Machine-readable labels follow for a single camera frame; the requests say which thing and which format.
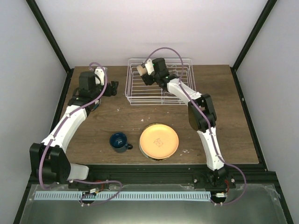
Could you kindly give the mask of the large cream ceramic bowl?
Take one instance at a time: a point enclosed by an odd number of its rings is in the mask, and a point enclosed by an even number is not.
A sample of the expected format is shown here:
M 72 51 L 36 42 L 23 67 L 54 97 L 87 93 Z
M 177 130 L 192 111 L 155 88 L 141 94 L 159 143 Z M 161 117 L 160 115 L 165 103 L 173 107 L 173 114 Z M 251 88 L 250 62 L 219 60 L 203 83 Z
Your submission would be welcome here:
M 143 67 L 142 65 L 138 65 L 136 67 L 136 69 L 140 76 L 147 74 L 147 69 L 145 67 Z

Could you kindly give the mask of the teal cup white interior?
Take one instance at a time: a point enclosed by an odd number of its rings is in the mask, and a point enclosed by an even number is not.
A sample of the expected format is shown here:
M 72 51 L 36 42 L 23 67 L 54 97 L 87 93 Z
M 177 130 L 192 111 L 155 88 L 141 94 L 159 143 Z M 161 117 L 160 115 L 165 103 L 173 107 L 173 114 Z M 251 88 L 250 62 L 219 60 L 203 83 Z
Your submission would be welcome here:
M 101 104 L 101 99 L 99 99 L 99 100 L 97 100 L 97 101 L 95 102 L 92 111 L 96 110 L 96 109 L 99 107 L 100 104 Z

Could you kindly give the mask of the dark blue mug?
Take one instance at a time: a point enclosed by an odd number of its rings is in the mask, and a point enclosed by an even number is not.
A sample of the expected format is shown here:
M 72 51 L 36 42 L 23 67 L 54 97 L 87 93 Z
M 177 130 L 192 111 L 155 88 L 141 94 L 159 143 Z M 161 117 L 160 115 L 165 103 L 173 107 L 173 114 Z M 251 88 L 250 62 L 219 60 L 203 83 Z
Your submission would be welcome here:
M 110 136 L 109 144 L 117 153 L 124 153 L 133 149 L 133 145 L 128 143 L 126 134 L 122 132 L 114 133 Z

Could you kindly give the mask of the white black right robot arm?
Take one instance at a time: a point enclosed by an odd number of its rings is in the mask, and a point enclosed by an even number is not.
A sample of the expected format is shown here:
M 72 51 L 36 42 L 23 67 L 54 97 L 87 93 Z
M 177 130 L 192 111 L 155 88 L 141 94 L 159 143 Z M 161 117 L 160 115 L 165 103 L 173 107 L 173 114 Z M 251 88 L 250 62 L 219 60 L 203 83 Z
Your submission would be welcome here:
M 183 83 L 181 76 L 171 74 L 163 58 L 148 59 L 137 66 L 145 85 L 156 83 L 164 91 L 176 96 L 188 107 L 189 124 L 199 135 L 210 169 L 206 175 L 208 184 L 218 188 L 228 175 L 216 136 L 216 112 L 209 94 L 201 94 Z

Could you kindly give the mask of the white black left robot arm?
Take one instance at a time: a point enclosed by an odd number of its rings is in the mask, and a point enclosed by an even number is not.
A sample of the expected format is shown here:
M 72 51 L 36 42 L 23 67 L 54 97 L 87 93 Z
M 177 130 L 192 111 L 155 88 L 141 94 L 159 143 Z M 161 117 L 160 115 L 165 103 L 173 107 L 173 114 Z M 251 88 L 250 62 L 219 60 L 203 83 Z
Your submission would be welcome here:
M 43 188 L 47 188 L 46 182 L 66 184 L 78 180 L 86 189 L 95 184 L 95 176 L 89 173 L 88 166 L 70 163 L 66 150 L 80 125 L 99 107 L 102 96 L 117 94 L 118 84 L 107 81 L 106 67 L 98 66 L 94 71 L 80 74 L 79 86 L 58 124 L 41 143 L 32 144 L 29 150 L 32 173 Z

